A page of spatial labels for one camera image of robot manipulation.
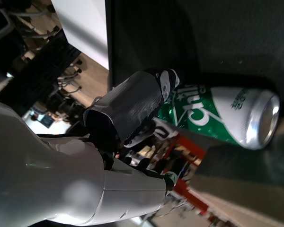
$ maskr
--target wooden floor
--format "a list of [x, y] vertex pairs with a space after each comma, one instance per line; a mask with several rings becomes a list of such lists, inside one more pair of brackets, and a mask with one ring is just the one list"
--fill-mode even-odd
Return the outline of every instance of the wooden floor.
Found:
[[[50, 0], [39, 0], [39, 2], [43, 6], [51, 4]], [[35, 10], [36, 9], [32, 7], [27, 11]], [[52, 31], [55, 26], [61, 28], [61, 24], [55, 13], [44, 15], [42, 17], [32, 17], [31, 24], [42, 33]], [[82, 73], [80, 73], [76, 79], [64, 89], [71, 92], [81, 86], [82, 89], [71, 94], [71, 96], [84, 106], [88, 107], [96, 97], [104, 96], [107, 93], [108, 70], [83, 53], [78, 59], [83, 62], [83, 64], [79, 66]]]

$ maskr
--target sprite can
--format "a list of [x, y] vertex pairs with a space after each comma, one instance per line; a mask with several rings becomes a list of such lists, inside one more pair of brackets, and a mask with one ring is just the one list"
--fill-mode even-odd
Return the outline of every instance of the sprite can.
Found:
[[272, 138], [278, 96], [262, 89], [183, 85], [173, 91], [158, 117], [206, 136], [248, 149], [261, 149]]

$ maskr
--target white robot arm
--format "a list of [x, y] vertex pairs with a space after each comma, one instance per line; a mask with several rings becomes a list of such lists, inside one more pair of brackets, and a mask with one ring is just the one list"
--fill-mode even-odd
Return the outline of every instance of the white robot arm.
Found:
[[[174, 87], [169, 86], [168, 93]], [[162, 87], [163, 99], [167, 89]], [[103, 110], [103, 103], [97, 102], [96, 109], [100, 106]], [[143, 120], [133, 119], [134, 127]], [[98, 131], [103, 128], [93, 128], [90, 119], [87, 123], [96, 140], [93, 137], [89, 142], [79, 137], [40, 138], [11, 108], [0, 103], [0, 226], [23, 227], [46, 219], [89, 226], [160, 208], [170, 178], [151, 177], [114, 160], [114, 152], [109, 154], [107, 150], [115, 149], [109, 135], [110, 146], [103, 146], [105, 137]], [[118, 124], [118, 120], [114, 118], [112, 123]], [[117, 146], [126, 141], [126, 131], [120, 131], [121, 128], [115, 126]], [[106, 166], [106, 161], [111, 161], [111, 165]]]

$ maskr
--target red object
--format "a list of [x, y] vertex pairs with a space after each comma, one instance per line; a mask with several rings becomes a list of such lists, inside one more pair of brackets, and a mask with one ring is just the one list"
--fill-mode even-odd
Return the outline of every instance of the red object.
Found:
[[187, 201], [190, 202], [192, 205], [197, 207], [202, 214], [205, 214], [207, 212], [208, 206], [205, 203], [203, 203], [201, 200], [199, 200], [197, 197], [195, 197], [193, 194], [191, 194], [187, 190], [186, 183], [181, 179], [178, 179], [174, 190], [180, 195], [184, 196], [187, 199]]
[[[186, 149], [190, 151], [190, 153], [192, 153], [194, 156], [197, 156], [199, 159], [203, 159], [205, 156], [205, 151], [203, 149], [198, 147], [196, 144], [194, 144], [186, 137], [178, 134], [175, 137], [173, 143], [168, 148], [168, 150], [165, 152], [163, 158], [167, 158], [177, 144], [184, 146]], [[197, 207], [201, 211], [201, 214], [206, 214], [208, 206], [205, 203], [203, 203], [201, 200], [199, 200], [197, 197], [195, 197], [192, 193], [189, 192], [189, 190], [187, 189], [187, 185], [184, 181], [178, 179], [174, 190], [180, 195], [184, 196], [187, 199], [187, 201], [190, 202], [193, 206]]]
[[173, 148], [177, 145], [177, 144], [181, 144], [182, 146], [186, 147], [191, 153], [193, 153], [195, 156], [197, 156], [199, 159], [203, 159], [205, 156], [205, 151], [203, 149], [201, 149], [200, 147], [198, 147], [196, 144], [194, 144], [192, 141], [190, 141], [188, 138], [181, 136], [180, 134], [178, 134], [175, 137], [174, 142], [170, 145], [170, 147], [168, 148], [168, 150], [165, 152], [165, 155], [163, 156], [163, 158], [167, 158], [171, 151], [173, 150]]
[[165, 152], [165, 155], [163, 156], [163, 159], [166, 159], [170, 155], [170, 153], [173, 150], [173, 148], [178, 144], [179, 137], [180, 137], [179, 134], [175, 137], [173, 143], [170, 145], [170, 147]]
[[197, 156], [199, 159], [203, 159], [205, 156], [205, 151], [190, 141], [188, 138], [184, 136], [179, 136], [177, 139], [177, 144], [181, 144], [182, 146], [186, 147], [190, 153]]

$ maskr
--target dark table surface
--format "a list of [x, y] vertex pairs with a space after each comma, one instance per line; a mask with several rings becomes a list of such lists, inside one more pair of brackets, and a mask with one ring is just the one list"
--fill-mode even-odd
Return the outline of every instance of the dark table surface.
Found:
[[190, 83], [274, 90], [284, 107], [284, 0], [106, 0], [106, 11], [112, 86], [176, 68]]

